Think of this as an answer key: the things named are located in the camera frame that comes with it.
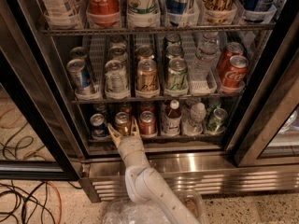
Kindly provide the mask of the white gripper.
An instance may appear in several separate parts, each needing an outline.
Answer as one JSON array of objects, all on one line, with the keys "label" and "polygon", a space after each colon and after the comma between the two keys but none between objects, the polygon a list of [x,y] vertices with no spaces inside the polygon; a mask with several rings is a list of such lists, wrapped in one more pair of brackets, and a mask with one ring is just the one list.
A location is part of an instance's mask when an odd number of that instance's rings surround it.
[{"label": "white gripper", "polygon": [[110,137],[118,151],[121,158],[125,161],[130,160],[142,160],[145,158],[145,151],[143,147],[143,141],[140,138],[140,131],[135,117],[131,119],[131,135],[122,138],[122,135],[113,128],[109,123],[107,125]]}]

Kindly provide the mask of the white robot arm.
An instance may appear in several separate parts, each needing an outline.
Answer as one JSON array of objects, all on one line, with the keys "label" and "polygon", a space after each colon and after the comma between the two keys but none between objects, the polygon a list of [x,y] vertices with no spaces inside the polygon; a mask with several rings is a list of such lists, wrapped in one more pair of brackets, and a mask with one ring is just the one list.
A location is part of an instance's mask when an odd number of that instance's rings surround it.
[{"label": "white robot arm", "polygon": [[110,123],[107,128],[125,165],[125,186],[130,200],[134,203],[153,201],[171,224],[200,224],[160,173],[150,166],[136,119],[132,118],[127,136],[115,130]]}]

